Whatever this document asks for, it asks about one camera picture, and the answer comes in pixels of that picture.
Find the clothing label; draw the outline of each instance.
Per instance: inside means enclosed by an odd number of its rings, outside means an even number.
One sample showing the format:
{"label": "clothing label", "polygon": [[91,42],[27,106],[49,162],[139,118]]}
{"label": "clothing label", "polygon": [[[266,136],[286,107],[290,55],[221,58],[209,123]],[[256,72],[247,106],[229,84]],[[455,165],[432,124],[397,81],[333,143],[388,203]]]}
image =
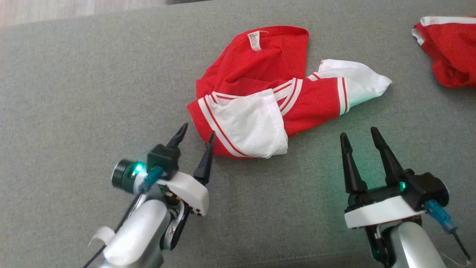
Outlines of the clothing label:
{"label": "clothing label", "polygon": [[254,51],[261,50],[261,46],[259,45],[259,31],[249,33],[248,38],[249,44]]}

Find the gray fabric surface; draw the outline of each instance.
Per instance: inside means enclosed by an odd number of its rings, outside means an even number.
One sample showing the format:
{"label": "gray fabric surface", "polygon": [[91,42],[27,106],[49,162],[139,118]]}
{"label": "gray fabric surface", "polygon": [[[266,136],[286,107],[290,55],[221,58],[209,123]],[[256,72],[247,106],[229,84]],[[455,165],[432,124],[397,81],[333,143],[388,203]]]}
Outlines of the gray fabric surface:
{"label": "gray fabric surface", "polygon": [[[384,184],[370,127],[404,167],[446,182],[447,210],[474,252],[476,92],[439,86],[410,35],[420,17],[470,15],[473,0],[233,1],[135,10],[0,31],[0,266],[79,267],[132,199],[110,184],[115,163],[144,159],[183,122],[195,79],[243,31],[276,24],[310,33],[322,59],[367,64],[393,84],[271,159],[216,157],[206,217],[191,216],[166,268],[380,267],[363,230],[347,230],[339,135],[370,187]],[[203,152],[192,125],[181,170]],[[429,217],[437,248],[462,259]]]}

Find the black cable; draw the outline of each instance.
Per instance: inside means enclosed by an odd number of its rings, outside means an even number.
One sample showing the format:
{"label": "black cable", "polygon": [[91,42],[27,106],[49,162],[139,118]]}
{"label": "black cable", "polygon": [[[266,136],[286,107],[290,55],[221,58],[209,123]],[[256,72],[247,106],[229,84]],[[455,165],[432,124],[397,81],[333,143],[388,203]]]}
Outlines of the black cable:
{"label": "black cable", "polygon": [[[129,214],[130,212],[136,208],[137,206],[137,202],[139,201],[140,197],[142,196],[142,194],[139,194],[137,195],[134,200],[132,201],[132,203],[129,205],[129,208],[127,209],[126,213],[124,214],[124,216],[122,217],[122,219],[120,220],[118,226],[116,227],[116,229],[114,230],[114,233],[117,233],[119,231],[119,229],[122,227],[122,225],[124,224],[124,222],[127,220],[127,218],[129,217]],[[99,255],[101,255],[102,251],[106,248],[106,245],[103,245],[97,252],[96,254],[94,254],[94,256],[89,259],[89,261],[83,266],[83,268],[87,268]]]}
{"label": "black cable", "polygon": [[456,242],[458,243],[458,246],[460,247],[460,249],[463,251],[463,254],[466,256],[466,259],[468,261],[471,261],[471,256],[468,254],[468,252],[466,251],[466,248],[465,246],[463,246],[463,243],[461,243],[461,240],[459,240],[459,237],[458,235],[456,234],[456,230],[453,230],[451,231],[451,234],[455,237],[455,240]]}

